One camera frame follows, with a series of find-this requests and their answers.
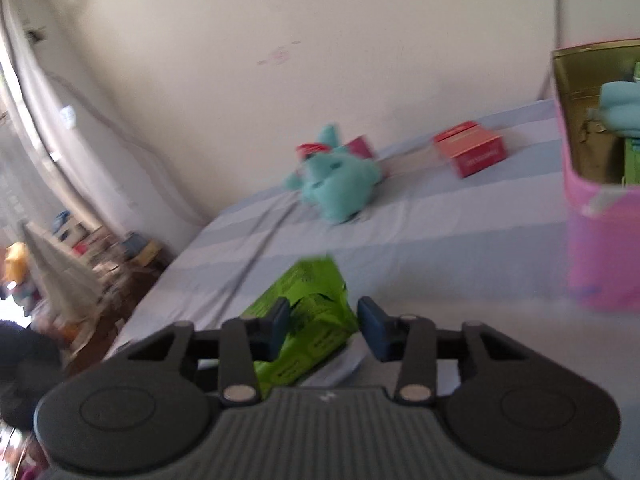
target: mattress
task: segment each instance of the mattress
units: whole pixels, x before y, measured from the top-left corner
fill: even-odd
[[[640,317],[589,312],[568,296],[554,104],[536,102],[479,122],[503,136],[506,160],[464,180],[442,165],[418,165],[381,183],[351,222],[329,225],[282,189],[226,209],[162,275],[113,349],[178,319],[200,330],[218,327],[297,259],[329,253],[353,306],[371,296],[390,314],[420,314],[441,328],[479,319],[603,386],[623,415],[609,468],[621,479],[640,478]],[[408,156],[430,138],[381,156]],[[456,386],[455,367],[439,368],[445,394]],[[307,384],[346,378],[392,388],[398,369],[375,362],[355,337]]]

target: pink container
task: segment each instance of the pink container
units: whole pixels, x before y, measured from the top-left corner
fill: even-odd
[[[570,139],[577,138],[575,128],[581,114],[586,115],[587,107],[597,106],[600,86],[628,78],[636,61],[640,61],[638,40],[554,53],[564,194],[569,209],[569,288],[582,304],[599,310],[640,310],[640,186],[598,184],[581,177],[572,161]]]

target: green package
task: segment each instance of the green package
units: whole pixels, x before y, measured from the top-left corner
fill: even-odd
[[[274,386],[298,380],[358,331],[347,287],[327,256],[295,263],[242,315],[262,317],[279,297],[287,298],[291,307],[289,333],[273,363],[255,364],[264,396]]]

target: gray stripe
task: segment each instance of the gray stripe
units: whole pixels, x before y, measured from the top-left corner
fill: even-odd
[[[430,300],[522,300],[566,297],[564,222],[437,240],[367,246],[332,253],[350,300],[369,295],[382,303]],[[258,261],[239,294],[259,296],[302,255]],[[157,288],[203,292],[244,267],[212,263],[171,269]]]
[[[544,101],[537,101],[530,105],[525,105],[515,110],[507,110],[505,112],[498,112],[497,114],[487,115],[478,119],[478,122],[492,130],[501,130],[504,128],[513,128],[518,124],[530,123],[533,121],[543,121],[545,119],[551,119],[556,116],[556,108],[553,99],[547,99]],[[413,139],[405,140],[403,142],[395,142],[391,146],[387,146],[382,150],[379,150],[379,158],[387,158],[388,156],[399,155],[401,153],[407,153],[421,146],[425,146],[428,141],[438,132],[431,132],[425,135],[414,137]],[[239,211],[242,208],[251,205],[260,200],[270,198],[282,193],[280,186],[271,187],[270,189],[255,193],[250,197],[241,200],[240,202],[229,206],[224,211],[220,212],[221,215]]]
[[[414,200],[436,194],[449,193],[469,187],[485,186],[503,180],[513,180],[562,171],[561,141],[549,140],[532,144],[512,153],[509,158],[492,168],[473,174],[464,180],[451,171],[441,169],[414,171],[385,180],[378,186],[376,205],[382,206],[402,200]],[[202,232],[190,245],[190,249],[200,249],[229,240],[243,238],[252,233],[264,232],[280,220],[282,208],[271,209],[268,214],[224,226],[220,229]],[[311,206],[299,204],[284,224],[299,224],[319,219]]]

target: black circular cover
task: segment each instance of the black circular cover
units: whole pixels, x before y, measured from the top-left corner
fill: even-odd
[[[209,425],[209,401],[161,364],[114,361],[88,370],[44,397],[38,440],[65,468],[127,474],[176,460]]]
[[[518,363],[463,382],[445,412],[466,450],[521,474],[601,464],[620,430],[615,402],[595,384],[561,369],[537,374]]]

